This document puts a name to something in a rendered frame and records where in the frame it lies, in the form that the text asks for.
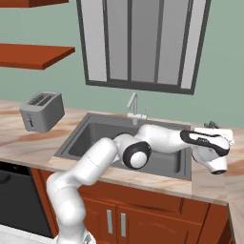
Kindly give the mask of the black dishwasher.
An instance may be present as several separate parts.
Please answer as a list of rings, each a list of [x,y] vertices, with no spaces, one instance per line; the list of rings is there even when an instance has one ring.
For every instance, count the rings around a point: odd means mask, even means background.
[[[52,237],[31,170],[26,166],[0,161],[0,224]]]

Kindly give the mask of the wide brown cupboard door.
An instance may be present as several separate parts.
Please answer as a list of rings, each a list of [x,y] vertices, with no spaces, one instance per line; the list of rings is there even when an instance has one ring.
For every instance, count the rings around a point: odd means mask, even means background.
[[[127,217],[126,237],[121,236],[120,214]],[[201,226],[133,208],[118,208],[119,244],[197,244]]]

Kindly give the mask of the grey toaster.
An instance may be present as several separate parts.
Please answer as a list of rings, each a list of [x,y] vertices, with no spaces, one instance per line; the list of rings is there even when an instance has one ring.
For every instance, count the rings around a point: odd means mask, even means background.
[[[62,94],[40,91],[22,103],[19,111],[28,132],[48,132],[65,114]]]

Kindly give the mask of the dark framed window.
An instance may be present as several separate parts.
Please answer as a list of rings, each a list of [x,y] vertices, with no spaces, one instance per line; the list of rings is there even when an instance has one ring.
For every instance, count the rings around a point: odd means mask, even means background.
[[[212,0],[76,0],[89,86],[194,94]]]

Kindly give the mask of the grey steel sink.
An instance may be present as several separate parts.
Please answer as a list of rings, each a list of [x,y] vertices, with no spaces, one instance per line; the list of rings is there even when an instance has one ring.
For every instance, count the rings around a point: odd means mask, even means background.
[[[55,153],[56,157],[78,161],[83,154],[99,139],[108,137],[114,139],[120,133],[136,135],[144,124],[154,124],[171,130],[189,130],[189,125],[139,120],[134,126],[130,118],[109,116],[105,114],[87,113],[71,135]],[[185,149],[171,154],[152,152],[141,173],[192,180],[191,150]]]

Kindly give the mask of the brown wooden shelf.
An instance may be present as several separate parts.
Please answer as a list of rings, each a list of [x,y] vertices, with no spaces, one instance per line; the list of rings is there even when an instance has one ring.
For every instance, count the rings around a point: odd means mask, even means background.
[[[44,70],[74,52],[74,47],[0,43],[0,67]]]
[[[0,8],[34,8],[69,3],[69,0],[0,0]]]

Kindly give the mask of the narrow brown cupboard door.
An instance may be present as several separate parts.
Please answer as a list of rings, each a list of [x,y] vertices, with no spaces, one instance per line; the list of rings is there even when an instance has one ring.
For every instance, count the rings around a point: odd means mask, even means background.
[[[83,198],[86,207],[85,225],[97,244],[117,244],[116,207],[113,204]],[[108,232],[107,210],[112,210],[112,234]]]

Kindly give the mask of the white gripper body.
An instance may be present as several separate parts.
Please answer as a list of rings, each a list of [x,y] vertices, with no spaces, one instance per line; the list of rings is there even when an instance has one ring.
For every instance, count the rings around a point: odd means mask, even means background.
[[[206,134],[219,134],[225,137],[230,145],[234,144],[234,133],[229,129],[210,129],[210,128],[195,128],[195,132],[202,132]]]

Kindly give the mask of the brown corner cupboard panel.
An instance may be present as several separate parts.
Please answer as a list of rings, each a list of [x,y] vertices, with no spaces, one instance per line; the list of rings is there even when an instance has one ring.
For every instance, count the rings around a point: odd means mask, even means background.
[[[212,204],[206,219],[207,244],[232,244],[232,241],[227,207]]]

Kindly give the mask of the silver tap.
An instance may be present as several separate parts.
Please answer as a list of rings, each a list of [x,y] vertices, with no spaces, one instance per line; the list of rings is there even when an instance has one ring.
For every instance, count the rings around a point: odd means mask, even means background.
[[[132,120],[132,123],[134,125],[136,125],[139,120],[146,120],[148,118],[148,116],[145,113],[139,114],[137,112],[137,100],[138,100],[137,93],[134,92],[127,104],[127,109],[129,111],[127,113],[127,116]]]

